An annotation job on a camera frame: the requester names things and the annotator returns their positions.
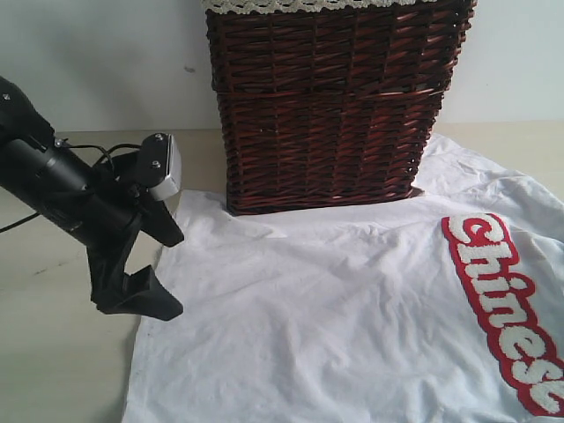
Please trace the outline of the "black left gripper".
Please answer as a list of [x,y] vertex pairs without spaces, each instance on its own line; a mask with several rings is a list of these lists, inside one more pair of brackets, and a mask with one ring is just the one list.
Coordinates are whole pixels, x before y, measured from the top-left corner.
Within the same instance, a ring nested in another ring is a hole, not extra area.
[[137,156],[129,152],[91,167],[74,152],[57,152],[45,167],[44,216],[86,246],[91,301],[101,313],[171,321],[183,305],[153,267],[125,271],[141,230],[165,247],[184,241],[166,203],[142,194],[134,177]]

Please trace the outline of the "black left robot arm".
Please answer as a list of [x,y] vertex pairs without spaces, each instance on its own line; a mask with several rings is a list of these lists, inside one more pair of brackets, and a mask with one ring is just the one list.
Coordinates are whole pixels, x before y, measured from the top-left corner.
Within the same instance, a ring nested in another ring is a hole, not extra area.
[[92,165],[11,81],[1,80],[1,186],[86,248],[91,300],[106,315],[171,321],[182,304],[153,267],[129,274],[139,234],[172,248],[183,239],[167,208],[182,182],[182,158],[171,134],[100,149]]

